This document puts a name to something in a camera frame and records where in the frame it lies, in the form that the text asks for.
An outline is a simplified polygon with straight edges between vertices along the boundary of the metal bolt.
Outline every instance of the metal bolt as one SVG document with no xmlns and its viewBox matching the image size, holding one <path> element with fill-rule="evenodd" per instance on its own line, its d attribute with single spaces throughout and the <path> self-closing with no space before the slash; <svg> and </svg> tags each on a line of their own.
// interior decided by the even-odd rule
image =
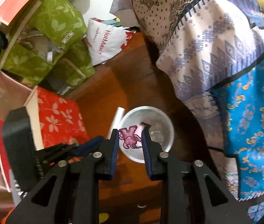
<svg viewBox="0 0 264 224">
<path fill-rule="evenodd" d="M 196 160 L 196 161 L 194 162 L 194 164 L 195 164 L 197 167 L 202 167 L 204 163 L 203 163 L 202 161 L 200 161 L 200 160 Z"/>
<path fill-rule="evenodd" d="M 168 156 L 168 152 L 160 152 L 160 157 L 167 158 Z"/>
<path fill-rule="evenodd" d="M 61 160 L 58 162 L 58 166 L 60 166 L 60 167 L 64 167 L 65 165 L 67 165 L 67 161 L 65 161 L 65 160 Z"/>
<path fill-rule="evenodd" d="M 102 153 L 101 152 L 95 152 L 94 154 L 93 154 L 93 157 L 94 158 L 99 158 L 99 157 L 101 157 L 102 156 Z"/>
</svg>

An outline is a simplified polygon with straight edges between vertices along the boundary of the pink bear toy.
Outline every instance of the pink bear toy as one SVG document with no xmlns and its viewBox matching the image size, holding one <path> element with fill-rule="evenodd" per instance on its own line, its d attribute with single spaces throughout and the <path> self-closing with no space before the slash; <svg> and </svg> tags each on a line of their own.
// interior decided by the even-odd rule
<svg viewBox="0 0 264 224">
<path fill-rule="evenodd" d="M 124 140 L 125 149 L 129 149 L 130 147 L 133 149 L 142 148 L 142 146 L 136 146 L 138 141 L 141 142 L 141 138 L 138 135 L 135 135 L 136 129 L 137 126 L 133 125 L 129 127 L 129 130 L 127 130 L 127 128 L 122 128 L 119 130 L 119 138 Z"/>
</svg>

